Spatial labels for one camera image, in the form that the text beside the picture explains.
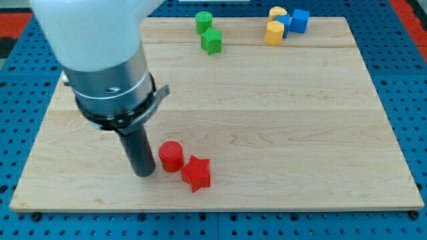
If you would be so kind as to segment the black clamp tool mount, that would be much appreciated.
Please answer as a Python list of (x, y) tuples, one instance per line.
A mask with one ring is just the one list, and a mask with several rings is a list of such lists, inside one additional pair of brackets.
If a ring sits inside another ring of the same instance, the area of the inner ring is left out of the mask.
[(170, 93), (168, 85), (156, 89), (153, 77), (148, 75), (146, 78), (151, 80), (150, 90), (143, 101), (134, 107), (130, 104), (136, 100), (139, 87), (113, 97), (92, 98), (77, 94), (76, 104), (82, 115), (96, 128), (129, 135), (143, 127)]

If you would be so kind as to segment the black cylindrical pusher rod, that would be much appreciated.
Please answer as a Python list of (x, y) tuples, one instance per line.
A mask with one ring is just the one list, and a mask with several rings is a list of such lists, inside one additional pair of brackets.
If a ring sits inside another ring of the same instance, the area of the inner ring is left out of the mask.
[(155, 161), (144, 127), (131, 133), (119, 134), (119, 138), (133, 172), (138, 177), (147, 177), (155, 170)]

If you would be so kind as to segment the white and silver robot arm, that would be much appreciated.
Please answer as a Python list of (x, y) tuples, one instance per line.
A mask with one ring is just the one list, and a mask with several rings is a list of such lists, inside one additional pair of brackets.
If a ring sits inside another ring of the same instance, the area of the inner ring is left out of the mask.
[(31, 0), (82, 115), (115, 131), (134, 173), (155, 170), (144, 123), (169, 94), (147, 66), (139, 24), (163, 0)]

